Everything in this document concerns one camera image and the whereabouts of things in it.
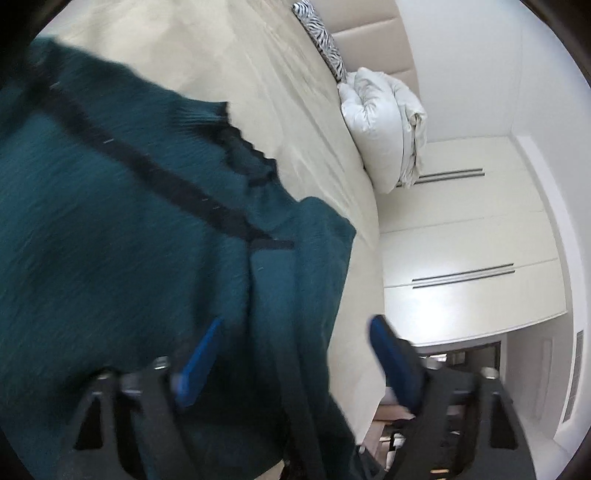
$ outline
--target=white wall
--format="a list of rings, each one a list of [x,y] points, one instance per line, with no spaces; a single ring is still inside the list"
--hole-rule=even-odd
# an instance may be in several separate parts
[[[549,374],[543,369],[543,342],[549,341]],[[507,334],[505,386],[516,410],[548,438],[563,418],[569,389],[573,328],[569,314]]]
[[[430,141],[512,135],[530,157],[564,245],[573,333],[584,330],[590,345],[591,89],[558,38],[518,0],[397,3]],[[570,455],[591,424],[590,352],[584,348],[571,420],[554,437]]]
[[[518,0],[397,0],[430,141],[508,135],[521,71]]]
[[[525,7],[521,88],[512,133],[540,176],[556,182],[553,209],[570,274],[573,327],[585,332],[581,380],[571,419],[554,439],[574,454],[591,424],[591,89],[562,43]]]

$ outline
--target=teal sweater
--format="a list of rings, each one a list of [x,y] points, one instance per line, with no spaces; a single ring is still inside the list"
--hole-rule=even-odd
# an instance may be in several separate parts
[[[35,41],[0,90],[0,426],[48,480],[93,374],[138,370],[221,316],[180,417],[204,479],[252,479],[290,436],[311,479],[354,478],[326,359],[354,236],[290,197],[224,103]]]

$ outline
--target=cream bedspread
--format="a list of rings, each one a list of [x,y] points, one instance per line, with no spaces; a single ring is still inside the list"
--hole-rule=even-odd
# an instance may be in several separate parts
[[[43,34],[126,63],[185,96],[229,101],[232,123],[278,161],[296,199],[316,196],[357,229],[329,348],[331,392],[360,441],[384,394],[366,335],[383,313],[372,186],[336,83],[284,0],[74,0]]]

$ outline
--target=cabinet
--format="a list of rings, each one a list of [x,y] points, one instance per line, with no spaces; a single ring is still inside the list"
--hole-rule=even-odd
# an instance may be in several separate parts
[[[429,144],[423,172],[428,181],[378,198],[385,311],[399,335],[460,342],[566,311],[548,216],[508,138]]]

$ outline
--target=upholstered headboard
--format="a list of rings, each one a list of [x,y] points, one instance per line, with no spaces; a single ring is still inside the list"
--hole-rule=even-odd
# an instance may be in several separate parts
[[[395,0],[312,0],[348,71],[388,73],[418,91],[417,71]]]

